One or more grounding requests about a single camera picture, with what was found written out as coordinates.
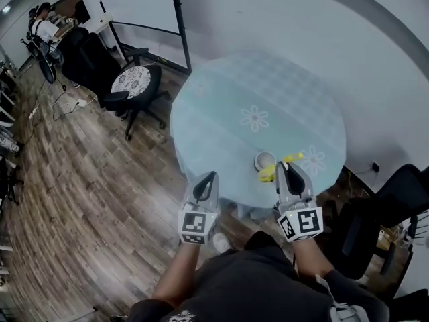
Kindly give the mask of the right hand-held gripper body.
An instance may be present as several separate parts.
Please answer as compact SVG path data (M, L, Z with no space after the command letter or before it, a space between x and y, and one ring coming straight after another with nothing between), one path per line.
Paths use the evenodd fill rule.
M287 242L314 238L324 231L322 207L315 197L306 197L293 203L281 203L277 223Z

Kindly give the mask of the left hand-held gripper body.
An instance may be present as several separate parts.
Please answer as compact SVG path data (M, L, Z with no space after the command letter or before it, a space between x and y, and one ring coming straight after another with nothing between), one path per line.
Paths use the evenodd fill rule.
M178 234L185 244L207 245L215 234L219 214L194 203L178 212Z

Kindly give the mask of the yellow toy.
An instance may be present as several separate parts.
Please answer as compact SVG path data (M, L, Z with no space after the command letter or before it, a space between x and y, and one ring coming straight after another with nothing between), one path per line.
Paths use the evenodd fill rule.
M290 154L284 156L282 162L284 164L289 164L291 162L295 162L297 160L301 160L304 158L304 154L302 152L296 154ZM275 164L270 164L267 168L259 171L258 179L260 182L273 182L275 179Z

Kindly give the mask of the white ceramic cup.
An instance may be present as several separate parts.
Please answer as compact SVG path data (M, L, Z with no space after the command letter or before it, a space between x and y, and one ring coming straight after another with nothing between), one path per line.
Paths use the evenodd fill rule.
M271 152L260 152L254 159L254 166L258 172L265 170L277 162L276 157Z

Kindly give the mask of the person's left forearm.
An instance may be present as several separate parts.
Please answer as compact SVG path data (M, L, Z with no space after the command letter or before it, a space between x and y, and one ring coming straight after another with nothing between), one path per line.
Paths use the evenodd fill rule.
M186 300L193 289L199 253L200 245L181 244L154 288L152 299L173 307Z

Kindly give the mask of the person's right forearm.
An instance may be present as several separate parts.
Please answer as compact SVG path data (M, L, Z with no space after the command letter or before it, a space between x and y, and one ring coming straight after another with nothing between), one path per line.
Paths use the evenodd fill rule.
M334 270L334 266L323 254L314 239L305 239L292 243L298 274L304 278L324 278Z

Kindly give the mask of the person's white left shoe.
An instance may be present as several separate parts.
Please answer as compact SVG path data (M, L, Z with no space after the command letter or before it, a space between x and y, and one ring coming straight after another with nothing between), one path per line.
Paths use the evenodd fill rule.
M212 242L215 250L220 254L233 249L228 238L223 233L214 234L212 237Z

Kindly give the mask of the round table blue floral tablecloth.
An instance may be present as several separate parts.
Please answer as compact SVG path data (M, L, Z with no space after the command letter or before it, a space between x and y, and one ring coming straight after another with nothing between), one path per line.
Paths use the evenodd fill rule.
M210 60L197 68L172 103L170 133L188 180L219 176L221 206L239 218L263 219L277 202L272 183L258 179L261 152L296 161L313 193L329 189L346 160L346 133L333 90L315 74L256 50Z

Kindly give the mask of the person's dark clothing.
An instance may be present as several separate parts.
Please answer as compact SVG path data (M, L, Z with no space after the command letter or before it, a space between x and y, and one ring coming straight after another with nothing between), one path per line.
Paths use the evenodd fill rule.
M125 322L389 322L388 306L334 269L324 278L298 274L269 234L242 250L196 265L191 293L178 307L135 303Z

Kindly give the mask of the black mesh office chair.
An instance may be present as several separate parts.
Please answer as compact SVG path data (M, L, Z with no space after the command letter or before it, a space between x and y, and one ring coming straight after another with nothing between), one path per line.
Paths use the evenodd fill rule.
M325 254L332 265L347 278L358 280L377 255L384 259L384 275L392 261L396 245L387 250L377 247L382 227L392 228L429 209L429 167L418 170L403 165L373 196L353 198L332 218L332 232Z

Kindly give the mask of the floral seat cushion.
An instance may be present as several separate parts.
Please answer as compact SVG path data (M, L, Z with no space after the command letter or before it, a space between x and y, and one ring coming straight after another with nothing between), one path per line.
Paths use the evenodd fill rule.
M122 72L113 82L111 92L129 93L127 99L140 95L149 86L151 81L150 71L145 66L134 66Z

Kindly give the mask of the black-framed white partition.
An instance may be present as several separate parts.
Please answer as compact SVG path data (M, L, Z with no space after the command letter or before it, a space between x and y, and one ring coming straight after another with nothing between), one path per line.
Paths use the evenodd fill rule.
M100 4L104 12L111 14L113 23L180 36L186 65L161 56L157 61L184 74L192 72L180 0L100 0Z

